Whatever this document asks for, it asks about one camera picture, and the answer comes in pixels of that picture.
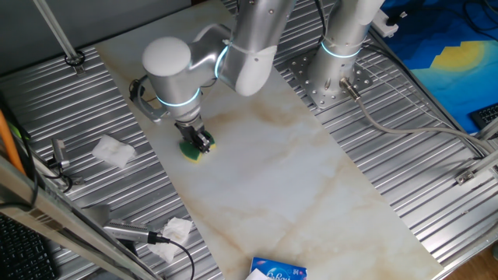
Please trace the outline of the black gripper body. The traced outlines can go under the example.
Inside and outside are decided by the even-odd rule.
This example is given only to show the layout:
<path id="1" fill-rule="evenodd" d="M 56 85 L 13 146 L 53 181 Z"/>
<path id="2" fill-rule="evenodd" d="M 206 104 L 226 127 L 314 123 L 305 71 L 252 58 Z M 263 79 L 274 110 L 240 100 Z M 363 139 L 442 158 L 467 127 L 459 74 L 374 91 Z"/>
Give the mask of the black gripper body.
<path id="1" fill-rule="evenodd" d="M 194 141 L 205 130 L 201 118 L 194 118 L 190 121 L 175 121 L 174 125 L 186 141 Z"/>

